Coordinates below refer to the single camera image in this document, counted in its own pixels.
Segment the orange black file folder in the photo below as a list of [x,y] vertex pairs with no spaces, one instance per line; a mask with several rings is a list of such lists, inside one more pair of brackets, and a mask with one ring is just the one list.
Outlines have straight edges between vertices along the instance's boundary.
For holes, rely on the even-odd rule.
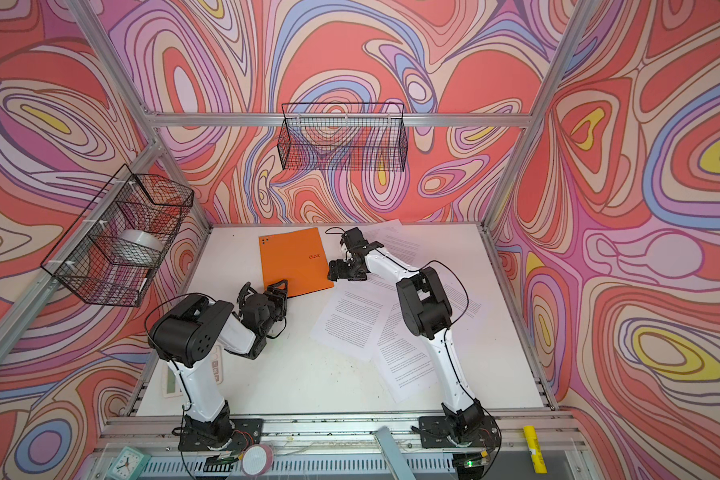
[[261,236],[259,248],[265,286],[287,280],[289,298],[334,286],[317,228]]

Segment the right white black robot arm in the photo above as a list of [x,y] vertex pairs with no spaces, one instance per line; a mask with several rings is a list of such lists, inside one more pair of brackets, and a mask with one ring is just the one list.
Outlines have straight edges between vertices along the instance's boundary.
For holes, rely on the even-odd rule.
[[485,409],[469,387],[456,355],[453,308],[438,272],[430,266],[413,267],[378,242],[350,249],[343,259],[328,264],[331,281],[365,281],[370,275],[395,285],[402,320],[422,339],[443,389],[446,432],[459,446],[471,444],[483,425]]

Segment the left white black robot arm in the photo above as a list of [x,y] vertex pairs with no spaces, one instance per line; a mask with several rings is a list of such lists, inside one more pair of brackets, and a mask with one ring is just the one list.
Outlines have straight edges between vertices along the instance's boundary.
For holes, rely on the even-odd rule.
[[178,377],[187,406],[180,426],[180,452],[243,451],[257,442],[260,421],[231,418],[229,402],[220,393],[212,361],[219,346],[225,352],[255,360],[274,340],[274,325],[287,324],[288,282],[280,280],[258,292],[249,284],[236,303],[203,293],[185,293],[147,331],[148,343]]

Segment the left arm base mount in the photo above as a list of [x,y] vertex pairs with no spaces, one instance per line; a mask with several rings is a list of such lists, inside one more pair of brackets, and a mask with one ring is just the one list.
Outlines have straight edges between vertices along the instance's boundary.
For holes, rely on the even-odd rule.
[[262,418],[232,418],[214,423],[184,416],[182,421],[172,430],[182,452],[241,452],[260,442],[264,424]]

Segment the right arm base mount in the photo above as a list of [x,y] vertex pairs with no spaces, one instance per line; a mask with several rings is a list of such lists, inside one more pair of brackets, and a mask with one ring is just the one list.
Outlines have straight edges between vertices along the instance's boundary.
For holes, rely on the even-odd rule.
[[421,416],[411,431],[419,436],[425,449],[480,448],[497,449],[502,443],[502,433],[493,417],[483,417],[481,423],[469,433],[456,438],[450,433],[445,416]]

